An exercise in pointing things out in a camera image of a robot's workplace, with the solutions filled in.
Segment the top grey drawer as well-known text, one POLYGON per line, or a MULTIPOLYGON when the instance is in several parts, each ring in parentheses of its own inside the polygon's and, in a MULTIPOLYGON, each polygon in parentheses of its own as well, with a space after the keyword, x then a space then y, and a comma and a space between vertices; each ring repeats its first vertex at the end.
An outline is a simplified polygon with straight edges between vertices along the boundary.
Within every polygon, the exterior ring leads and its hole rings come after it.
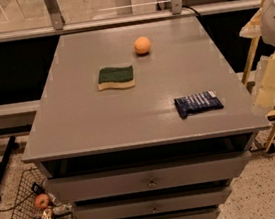
POLYGON ((184 162, 50 179, 45 185, 62 202, 150 192, 237 177, 250 157, 250 152, 244 151, 184 162))

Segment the shiny foil snack packet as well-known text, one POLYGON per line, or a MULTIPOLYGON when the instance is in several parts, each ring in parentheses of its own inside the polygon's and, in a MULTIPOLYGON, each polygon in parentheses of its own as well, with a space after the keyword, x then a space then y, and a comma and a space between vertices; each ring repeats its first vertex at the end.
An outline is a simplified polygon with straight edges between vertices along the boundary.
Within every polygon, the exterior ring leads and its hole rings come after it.
POLYGON ((41 216, 41 219, 54 219, 53 208, 47 207, 46 209, 44 209, 41 216))

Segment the blue rxbar blueberry wrapper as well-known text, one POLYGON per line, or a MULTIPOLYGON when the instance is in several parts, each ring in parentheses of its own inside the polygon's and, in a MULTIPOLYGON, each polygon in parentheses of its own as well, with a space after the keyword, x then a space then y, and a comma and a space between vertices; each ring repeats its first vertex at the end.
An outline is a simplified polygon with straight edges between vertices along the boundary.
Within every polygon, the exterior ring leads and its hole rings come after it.
POLYGON ((191 94, 190 96, 183 96, 183 98, 175 98, 174 105, 178 115, 180 115, 182 119, 192 114, 222 109, 224 107, 218 97, 216 97, 216 94, 210 90, 198 94, 191 94))

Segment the grey metal railing frame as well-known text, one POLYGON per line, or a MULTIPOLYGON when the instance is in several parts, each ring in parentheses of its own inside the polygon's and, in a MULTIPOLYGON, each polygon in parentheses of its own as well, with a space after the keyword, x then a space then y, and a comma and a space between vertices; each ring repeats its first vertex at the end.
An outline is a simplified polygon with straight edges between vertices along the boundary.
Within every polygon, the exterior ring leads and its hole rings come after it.
POLYGON ((260 0, 0 0, 0 42, 259 5, 260 0))

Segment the green and yellow sponge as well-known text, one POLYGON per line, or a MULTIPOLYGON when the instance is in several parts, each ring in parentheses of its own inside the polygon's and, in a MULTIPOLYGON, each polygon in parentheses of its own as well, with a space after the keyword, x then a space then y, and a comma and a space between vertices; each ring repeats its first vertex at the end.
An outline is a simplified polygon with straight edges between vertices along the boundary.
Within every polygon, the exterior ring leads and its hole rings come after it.
POLYGON ((133 66, 104 67, 99 71, 98 89, 129 89, 135 86, 133 66))

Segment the grey drawer cabinet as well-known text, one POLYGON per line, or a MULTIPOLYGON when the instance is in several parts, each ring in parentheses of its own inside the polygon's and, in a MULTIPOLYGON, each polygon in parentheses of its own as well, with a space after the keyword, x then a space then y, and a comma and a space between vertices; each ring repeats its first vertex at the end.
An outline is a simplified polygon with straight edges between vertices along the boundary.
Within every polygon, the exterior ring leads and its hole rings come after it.
MULTIPOLYGON (((254 112, 250 94, 195 18, 64 35, 50 69, 24 152, 24 161, 36 165, 47 181, 250 152, 255 135, 268 127, 265 116, 254 112), (149 53, 136 53, 133 46, 140 36, 151 41, 149 53), (130 65, 134 87, 98 89, 101 69, 130 65), (182 119, 174 99, 208 90, 224 107, 182 119)), ((234 178, 67 202, 75 210, 230 187, 234 178)), ((219 209, 220 205, 175 212, 219 209)))

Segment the orange fruit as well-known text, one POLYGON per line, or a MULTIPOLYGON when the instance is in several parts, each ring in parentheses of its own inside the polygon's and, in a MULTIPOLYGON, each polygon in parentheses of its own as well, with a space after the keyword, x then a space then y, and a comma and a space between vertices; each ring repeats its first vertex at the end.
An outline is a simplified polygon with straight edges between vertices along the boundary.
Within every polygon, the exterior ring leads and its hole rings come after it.
POLYGON ((138 55, 149 53, 151 49, 151 41, 144 37, 140 36, 140 38, 137 38, 134 42, 134 49, 138 55))

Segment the red apple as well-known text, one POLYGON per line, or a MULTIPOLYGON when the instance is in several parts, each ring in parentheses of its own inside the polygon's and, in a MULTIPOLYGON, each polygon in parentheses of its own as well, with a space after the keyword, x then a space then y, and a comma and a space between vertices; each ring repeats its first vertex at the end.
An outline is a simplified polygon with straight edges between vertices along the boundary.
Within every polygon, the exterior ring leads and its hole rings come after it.
POLYGON ((47 206, 50 204, 49 196, 46 193, 37 195, 34 199, 35 201, 35 207, 41 210, 44 210, 47 208, 47 206))

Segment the middle grey drawer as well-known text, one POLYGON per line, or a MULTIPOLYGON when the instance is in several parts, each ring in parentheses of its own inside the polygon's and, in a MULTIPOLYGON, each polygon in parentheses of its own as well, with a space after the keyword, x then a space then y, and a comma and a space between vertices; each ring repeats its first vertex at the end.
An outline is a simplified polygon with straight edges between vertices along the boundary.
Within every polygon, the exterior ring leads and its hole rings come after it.
POLYGON ((227 200, 232 188, 219 187, 174 194, 158 195, 113 203, 76 207, 78 219, 122 219, 175 210, 219 205, 227 200))

